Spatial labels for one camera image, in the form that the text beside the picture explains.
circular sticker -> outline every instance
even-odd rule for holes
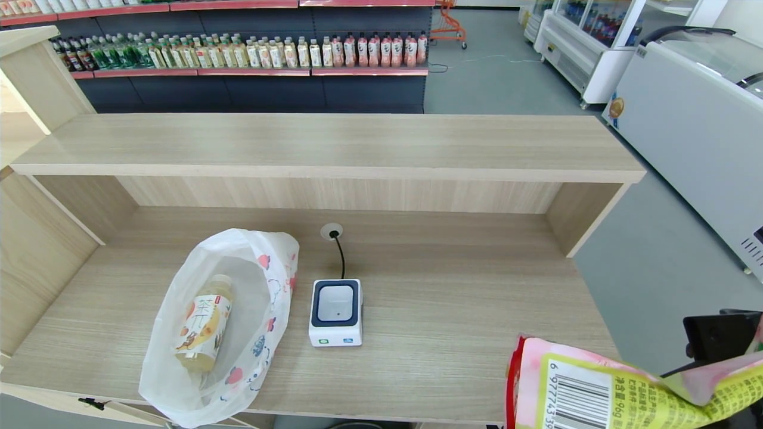
[[[619,118],[623,110],[625,110],[625,100],[622,97],[615,98],[610,104],[610,118]]]

cabinet handle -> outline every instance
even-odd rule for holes
[[[97,408],[97,409],[99,409],[101,411],[104,410],[106,404],[108,403],[108,402],[97,402],[93,398],[79,398],[79,399],[77,399],[77,401],[84,402],[87,405],[90,405],[91,407]]]

red shelf edge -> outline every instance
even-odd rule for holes
[[[109,15],[149,14],[154,12],[169,12],[169,3],[155,5],[125,5],[118,8],[89,9],[87,11],[72,11],[58,14],[59,20],[92,18]]]
[[[58,21],[58,15],[56,14],[19,15],[17,17],[0,18],[0,27],[7,27],[9,25],[20,25],[20,24],[34,24],[37,22],[53,22],[53,21]]]
[[[200,76],[309,76],[310,69],[198,69]]]
[[[110,77],[140,77],[140,76],[196,76],[196,69],[125,69],[125,70],[96,70],[95,78]]]
[[[297,0],[220,0],[217,2],[169,3],[170,11],[203,11],[208,9],[296,9]]]
[[[313,69],[313,76],[427,76],[427,67],[326,67]]]
[[[92,79],[93,72],[72,72],[74,79]]]
[[[434,0],[299,0],[300,6],[314,8],[390,8],[427,7],[435,5]]]

freezer handle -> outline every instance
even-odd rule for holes
[[[641,39],[641,42],[639,44],[641,46],[646,46],[646,44],[648,44],[649,42],[660,40],[663,37],[667,36],[668,34],[675,33],[678,31],[686,31],[688,33],[694,33],[694,34],[723,33],[723,34],[728,34],[729,36],[733,36],[734,34],[736,34],[736,31],[731,30],[729,28],[691,27],[690,25],[672,25],[670,27],[663,27],[663,28],[660,28],[659,30],[653,31],[649,36]]]

barcode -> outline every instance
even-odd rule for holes
[[[609,429],[612,376],[549,360],[546,429]]]

